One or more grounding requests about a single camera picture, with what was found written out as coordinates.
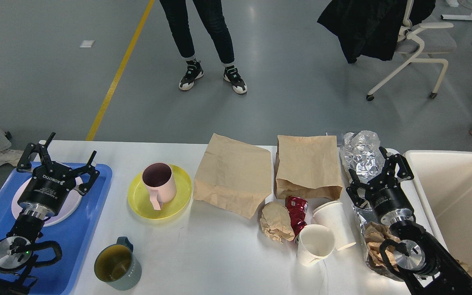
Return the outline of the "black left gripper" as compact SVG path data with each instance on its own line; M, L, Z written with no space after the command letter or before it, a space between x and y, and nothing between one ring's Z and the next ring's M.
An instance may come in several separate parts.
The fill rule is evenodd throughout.
M45 144L28 143L17 164L17 172L32 172L32 179L19 197L17 203L23 208L21 215L32 217L54 217L60 212L69 192L74 189L85 196L93 187L100 172L92 165L97 151L94 150L86 165L79 168L64 163L53 162L48 153L48 146L56 133L51 132ZM32 170L31 161L39 155L41 166ZM90 176L87 182L81 175Z

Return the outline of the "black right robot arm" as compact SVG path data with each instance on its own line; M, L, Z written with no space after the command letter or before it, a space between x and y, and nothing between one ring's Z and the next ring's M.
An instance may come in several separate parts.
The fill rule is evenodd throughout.
M414 209L400 185L414 178L408 161L383 147L379 150L385 159L381 172L363 182L350 169L352 182L346 191L360 208L357 191L363 189L377 221L399 238L399 242L386 239L380 246L388 271L402 279L413 295L472 295L472 277L433 235L415 222Z

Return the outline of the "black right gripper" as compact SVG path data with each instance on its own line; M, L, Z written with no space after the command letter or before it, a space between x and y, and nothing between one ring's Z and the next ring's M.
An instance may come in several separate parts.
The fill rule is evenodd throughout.
M380 224L391 225L403 220L414 221L414 208L400 187L401 182L414 179L409 163L401 154L389 153L382 146L379 150L385 158L379 174L379 184L387 188L374 191L374 186L362 183L356 171L349 168L352 181L346 192L357 208L373 209ZM359 195L358 189L365 191L363 198Z

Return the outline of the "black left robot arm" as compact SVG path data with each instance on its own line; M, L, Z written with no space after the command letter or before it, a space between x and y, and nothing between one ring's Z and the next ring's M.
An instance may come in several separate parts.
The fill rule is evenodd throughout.
M62 259L56 241L38 241L45 221L60 213L72 190L84 196L100 175L93 165L96 151L78 168L53 161L48 146L54 136L51 133L44 144L28 144L17 164L17 172L29 172L32 177L17 201L21 207L17 220L0 239L0 295L27 295L34 285L25 285L32 269Z

